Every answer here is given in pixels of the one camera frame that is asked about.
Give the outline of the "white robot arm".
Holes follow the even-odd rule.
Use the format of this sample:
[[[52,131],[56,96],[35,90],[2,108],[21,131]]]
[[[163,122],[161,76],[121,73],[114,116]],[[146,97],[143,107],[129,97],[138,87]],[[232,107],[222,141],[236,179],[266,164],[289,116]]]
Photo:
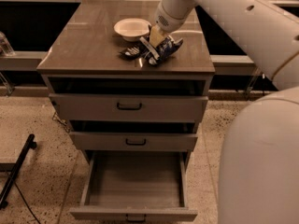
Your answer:
[[[276,87],[247,105],[225,135],[219,224],[299,224],[299,25],[266,0],[162,0],[150,34],[158,45],[200,7]]]

